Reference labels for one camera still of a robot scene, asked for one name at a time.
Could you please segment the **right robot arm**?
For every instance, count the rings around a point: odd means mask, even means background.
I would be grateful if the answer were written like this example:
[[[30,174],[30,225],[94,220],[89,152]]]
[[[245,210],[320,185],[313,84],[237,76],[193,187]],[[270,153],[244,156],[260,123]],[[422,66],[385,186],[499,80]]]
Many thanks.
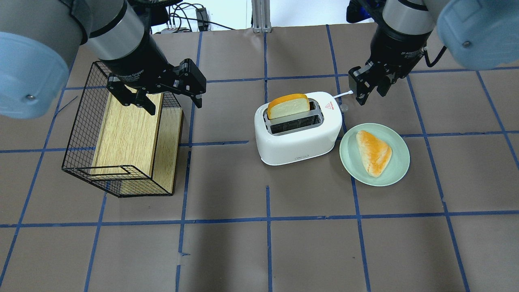
[[[364,105],[385,96],[422,58],[431,68],[449,51],[466,69],[518,60],[517,0],[351,0],[347,22],[377,24],[365,65],[351,68],[349,88]]]

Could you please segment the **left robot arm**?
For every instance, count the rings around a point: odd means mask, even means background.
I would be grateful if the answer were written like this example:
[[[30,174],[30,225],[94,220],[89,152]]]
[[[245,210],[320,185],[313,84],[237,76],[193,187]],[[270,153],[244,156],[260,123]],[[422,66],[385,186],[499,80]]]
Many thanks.
[[[176,0],[2,0],[1,115],[39,118],[86,44],[111,74],[106,88],[123,106],[155,115],[148,94],[189,96],[202,107],[206,78],[191,59],[171,65],[150,35],[152,13]]]

